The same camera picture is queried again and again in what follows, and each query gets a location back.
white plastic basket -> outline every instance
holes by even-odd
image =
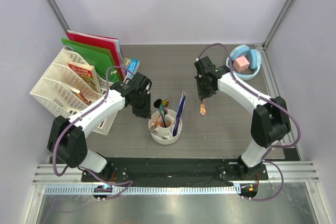
[[[64,81],[79,89],[89,102],[95,102],[97,99],[102,97],[101,94],[94,92],[75,72],[68,67],[69,61],[88,64],[78,53],[63,49],[30,92],[37,101],[39,101],[56,117],[61,115],[68,118],[69,116],[87,108],[87,105],[84,102],[64,87],[59,81]],[[106,82],[100,78],[99,84],[101,85],[103,93],[105,93]],[[116,115],[117,113],[109,116],[101,122],[94,132],[107,135],[111,129],[114,119],[116,118]]]

small box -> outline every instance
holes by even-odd
[[[250,62],[248,62],[245,56],[241,56],[233,62],[233,66],[238,73],[241,73],[248,69]]]

gray tabletop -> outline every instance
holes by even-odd
[[[251,115],[234,99],[218,92],[205,99],[206,114],[200,115],[194,62],[205,45],[126,45],[126,58],[139,59],[138,72],[153,82],[153,102],[168,99],[169,109],[177,111],[181,93],[186,92],[182,114],[183,129],[179,140],[171,145],[160,145],[148,131],[148,121],[136,118],[131,107],[118,112],[107,136],[91,133],[88,148],[106,157],[165,157],[165,158],[237,158],[251,141]],[[236,45],[228,45],[231,51]],[[226,60],[221,47],[205,54],[218,67]],[[267,93],[263,73],[247,81],[262,93]],[[274,150],[268,158],[284,158],[282,150]]]

white wall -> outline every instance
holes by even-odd
[[[300,149],[313,160],[335,213],[336,4],[296,0],[269,47],[289,109],[302,127]]]
[[[0,10],[0,222],[21,224],[53,120],[29,92],[64,34],[45,0],[0,0]]]
[[[264,42],[285,0],[56,0],[71,29],[123,44]]]

white bowl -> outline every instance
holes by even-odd
[[[159,112],[156,111],[154,114],[152,114],[152,118],[148,121],[148,129],[153,125],[153,122],[158,119],[159,117]],[[168,128],[163,128],[161,126],[157,126],[157,128],[155,129],[158,133],[160,133],[161,135],[165,136],[168,139],[163,139],[160,136],[150,133],[152,138],[159,144],[164,144],[164,145],[168,145],[168,144],[172,144],[175,143],[182,132],[182,119],[180,119],[180,123],[179,123],[179,127],[177,129],[177,135],[173,137],[173,130],[175,127],[175,123],[176,123],[176,112],[173,110],[168,110],[168,114],[166,115],[166,117],[168,117],[168,120],[172,121],[172,124],[168,127]]]

